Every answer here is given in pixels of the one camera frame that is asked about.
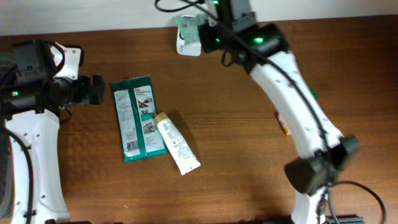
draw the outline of white wall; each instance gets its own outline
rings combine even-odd
[[[154,0],[0,0],[0,35],[174,26]],[[180,6],[163,0],[163,7]],[[398,14],[398,0],[251,0],[260,21]],[[196,13],[189,9],[184,14]]]

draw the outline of wood grain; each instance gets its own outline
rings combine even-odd
[[[398,16],[277,22],[319,104],[362,150],[341,179],[374,189],[398,219]],[[289,215],[294,189],[283,166],[297,157],[275,108],[239,66],[219,52],[199,58],[175,51],[174,28],[0,37],[0,52],[29,39],[81,45],[80,75],[105,82],[150,75],[159,112],[166,112],[202,166],[181,176],[170,155],[123,163],[113,99],[72,106],[59,130],[63,196],[72,221],[93,223],[229,223]],[[377,223],[366,193],[338,187],[340,215]]]

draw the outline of green and white package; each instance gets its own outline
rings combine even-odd
[[[122,137],[124,163],[167,154],[154,118],[157,114],[150,77],[111,83]]]

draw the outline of brown table surface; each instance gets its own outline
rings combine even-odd
[[[398,219],[398,16],[276,22],[308,86],[345,135],[362,150],[341,179],[375,190]],[[58,159],[72,221],[93,223],[229,223],[289,215],[294,189],[284,165],[297,157],[275,108],[242,67],[224,68],[221,53],[183,57],[176,28],[0,37],[0,52],[29,39],[81,45],[80,75],[105,82],[152,77],[159,112],[169,114],[201,167],[181,176],[170,154],[123,163],[114,103],[71,106]],[[335,190],[339,215],[377,223],[377,202],[350,186]]]

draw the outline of tube cap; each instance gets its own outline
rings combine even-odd
[[[160,113],[160,114],[156,115],[156,117],[154,118],[155,119],[155,124],[157,125],[157,124],[159,124],[159,122],[161,122],[161,121],[163,121],[164,119],[167,119],[167,118],[169,118],[169,117],[167,116],[166,113]]]

